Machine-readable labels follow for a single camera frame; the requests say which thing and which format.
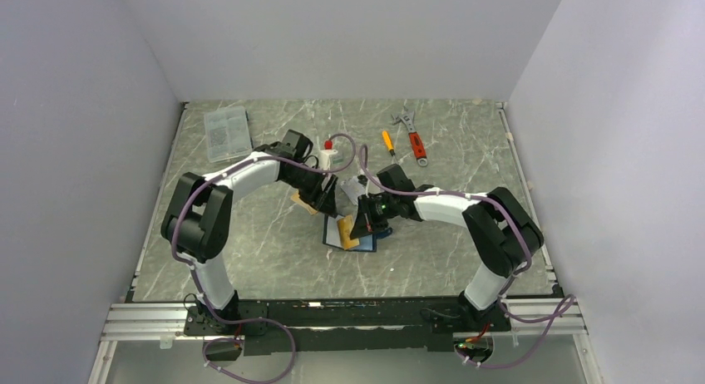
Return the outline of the gold VIP card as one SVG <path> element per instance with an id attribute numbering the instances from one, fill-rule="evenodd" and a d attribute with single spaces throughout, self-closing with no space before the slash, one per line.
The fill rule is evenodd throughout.
<path id="1" fill-rule="evenodd" d="M 359 244 L 358 239 L 352 238 L 354 219 L 349 214 L 336 221 L 339 243 L 344 250 L 355 249 Z"/>

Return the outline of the blue leather card holder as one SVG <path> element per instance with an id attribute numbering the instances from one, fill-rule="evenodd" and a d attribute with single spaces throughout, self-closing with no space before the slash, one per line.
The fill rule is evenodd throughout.
<path id="1" fill-rule="evenodd" d="M 362 236 L 354 237 L 351 215 L 335 218 L 326 216 L 323 219 L 322 243 L 333 250 L 374 253 L 377 251 L 377 242 L 392 234 L 393 229 L 387 228 L 376 234 L 363 232 Z"/>

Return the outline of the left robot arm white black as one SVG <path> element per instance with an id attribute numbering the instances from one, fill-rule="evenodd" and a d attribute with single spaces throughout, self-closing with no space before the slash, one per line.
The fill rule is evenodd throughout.
<path id="1" fill-rule="evenodd" d="M 160 233 L 175 260 L 188 266 L 205 308 L 206 323 L 219 334 L 239 322 L 239 297 L 229 280 L 223 250 L 234 204 L 256 190 L 283 182 L 314 211 L 337 214 L 333 173 L 306 165 L 313 142 L 288 130 L 281 141 L 260 145 L 239 163 L 208 174 L 183 174 L 171 196 Z"/>

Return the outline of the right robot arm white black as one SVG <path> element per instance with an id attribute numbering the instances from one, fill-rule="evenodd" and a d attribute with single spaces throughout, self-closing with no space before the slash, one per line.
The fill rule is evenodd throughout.
<path id="1" fill-rule="evenodd" d="M 527 270 L 545 237 L 518 199 L 505 187 L 469 194 L 436 186 L 416 187 L 398 164 L 380 170 L 373 183 L 376 194 L 357 199 L 357 216 L 342 229 L 346 240 L 379 234 L 389 219 L 441 222 L 468 230 L 481 265 L 460 296 L 461 325 L 477 330 L 487 323 L 492 308 L 512 278 Z"/>

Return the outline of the gold card stack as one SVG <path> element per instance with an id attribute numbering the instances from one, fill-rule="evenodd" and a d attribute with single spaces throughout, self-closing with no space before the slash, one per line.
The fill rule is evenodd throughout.
<path id="1" fill-rule="evenodd" d="M 318 213 L 318 211 L 317 211 L 313 206 L 311 206 L 310 204 L 307 204 L 307 203 L 301 198 L 301 195 L 300 195 L 300 193 L 299 193 L 298 190 L 292 195 L 291 200 L 292 200 L 296 205 L 298 205 L 298 206 L 302 207 L 303 209 L 305 209 L 310 215 L 315 215 L 315 214 Z"/>

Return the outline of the silver card stack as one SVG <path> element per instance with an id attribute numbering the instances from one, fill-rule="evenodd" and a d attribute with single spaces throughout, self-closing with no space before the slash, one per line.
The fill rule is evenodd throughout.
<path id="1" fill-rule="evenodd" d="M 340 185 L 340 189 L 349 198 L 351 203 L 358 205 L 358 199 L 367 195 L 367 177 L 365 175 L 353 176 L 348 180 L 344 180 Z"/>

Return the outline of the clear plastic screw box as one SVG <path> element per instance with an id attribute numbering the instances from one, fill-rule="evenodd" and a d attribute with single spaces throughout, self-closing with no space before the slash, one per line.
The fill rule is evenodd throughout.
<path id="1" fill-rule="evenodd" d="M 210 163 L 246 156 L 254 149 L 249 116 L 243 106 L 219 108 L 204 115 L 207 159 Z"/>

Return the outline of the orange handled screwdriver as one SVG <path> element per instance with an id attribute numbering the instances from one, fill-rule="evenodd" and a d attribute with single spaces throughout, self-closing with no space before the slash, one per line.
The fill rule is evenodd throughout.
<path id="1" fill-rule="evenodd" d="M 395 158 L 395 157 L 396 157 L 396 151 L 395 151 L 395 148 L 394 148 L 393 143 L 392 143 L 392 138 L 390 137 L 390 135 L 388 134 L 388 132 L 387 132 L 386 130 L 383 130 L 383 131 L 382 131 L 382 139 L 383 139 L 383 142 L 384 142 L 384 144 L 385 144 L 385 146 L 386 146 L 386 148 L 387 148 L 387 152 L 389 153 L 389 155 L 390 155 L 392 158 Z"/>

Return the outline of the red handled adjustable wrench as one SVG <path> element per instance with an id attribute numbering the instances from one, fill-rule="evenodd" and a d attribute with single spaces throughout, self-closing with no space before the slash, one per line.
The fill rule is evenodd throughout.
<path id="1" fill-rule="evenodd" d="M 407 108 L 404 108 L 403 112 L 391 114 L 392 124 L 397 125 L 402 123 L 406 127 L 412 152 L 417 163 L 421 167 L 427 167 L 428 159 L 426 149 L 415 126 L 415 115 L 415 111 L 410 111 Z"/>

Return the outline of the aluminium frame rail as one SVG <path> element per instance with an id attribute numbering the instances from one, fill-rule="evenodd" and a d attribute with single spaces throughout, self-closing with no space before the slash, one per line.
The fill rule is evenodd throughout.
<path id="1" fill-rule="evenodd" d="M 180 303 L 114 303 L 101 332 L 103 342 L 170 344 L 184 336 L 187 310 Z"/>

